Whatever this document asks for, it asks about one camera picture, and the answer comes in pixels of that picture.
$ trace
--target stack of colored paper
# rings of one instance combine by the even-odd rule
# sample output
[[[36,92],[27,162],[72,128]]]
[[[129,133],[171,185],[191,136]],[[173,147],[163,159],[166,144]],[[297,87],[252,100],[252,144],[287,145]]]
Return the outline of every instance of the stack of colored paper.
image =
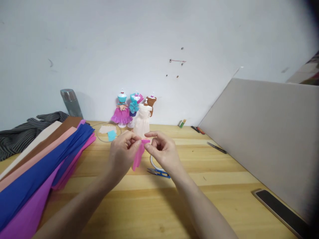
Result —
[[[50,189],[66,185],[82,151],[96,139],[84,123],[68,117],[50,125],[0,175],[0,239],[33,237]]]

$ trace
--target pink dress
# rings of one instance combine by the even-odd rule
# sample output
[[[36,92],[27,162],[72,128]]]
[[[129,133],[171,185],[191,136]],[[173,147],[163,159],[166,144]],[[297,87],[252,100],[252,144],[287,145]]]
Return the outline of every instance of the pink dress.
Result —
[[[121,110],[120,108],[116,108],[114,115],[111,118],[115,123],[127,124],[133,120],[130,116],[130,111],[128,108]]]
[[[140,114],[136,119],[133,132],[137,134],[138,136],[140,136],[141,138],[145,138],[145,134],[150,131],[150,121],[149,121],[150,116],[151,116],[150,110],[145,110],[143,108],[140,108]]]

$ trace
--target finger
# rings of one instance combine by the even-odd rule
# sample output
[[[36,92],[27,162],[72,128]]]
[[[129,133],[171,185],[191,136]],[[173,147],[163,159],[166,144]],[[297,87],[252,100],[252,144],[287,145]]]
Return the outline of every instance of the finger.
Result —
[[[136,142],[134,142],[132,145],[131,145],[131,147],[130,147],[130,149],[129,149],[129,152],[132,154],[132,155],[134,155],[135,156],[135,154],[137,153],[137,151],[138,151],[138,149],[139,149],[139,147],[140,147],[140,145],[141,145],[141,140],[137,140]]]
[[[142,139],[140,136],[138,136],[137,134],[135,134],[132,131],[125,132],[123,135],[121,135],[121,138],[123,138],[121,140],[123,140],[124,142],[126,142],[127,140],[131,140],[131,139],[134,139],[135,141]]]
[[[158,138],[153,138],[151,145],[157,148],[158,146],[160,146],[160,140]]]
[[[126,141],[127,147],[129,148],[132,145],[132,142],[130,140]]]
[[[169,137],[161,131],[150,131],[145,134],[146,137],[157,137],[160,140],[167,140]]]
[[[160,158],[162,152],[155,148],[153,145],[145,144],[144,147],[146,151],[148,151],[150,155],[152,155],[155,159]]]

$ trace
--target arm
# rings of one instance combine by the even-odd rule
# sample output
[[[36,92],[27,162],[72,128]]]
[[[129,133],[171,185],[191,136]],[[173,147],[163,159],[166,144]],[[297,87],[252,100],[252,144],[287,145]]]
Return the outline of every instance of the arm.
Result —
[[[90,186],[58,211],[35,234],[33,239],[76,238],[105,195],[125,176],[141,144],[140,137],[123,132],[111,143],[109,160]]]
[[[145,149],[171,176],[199,237],[202,239],[237,238],[222,214],[185,171],[175,142],[158,131],[149,132],[145,136],[155,137],[151,145],[145,144]]]

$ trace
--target black and white striped cloth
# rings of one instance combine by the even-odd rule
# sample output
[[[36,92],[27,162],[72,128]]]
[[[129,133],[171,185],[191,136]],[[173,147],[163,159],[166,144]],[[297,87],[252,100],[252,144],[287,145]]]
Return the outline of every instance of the black and white striped cloth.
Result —
[[[55,121],[63,122],[69,115],[62,112],[54,112],[46,115],[38,115],[37,119],[30,118],[13,129],[0,131],[0,161],[10,156],[21,153],[41,133],[42,130]]]

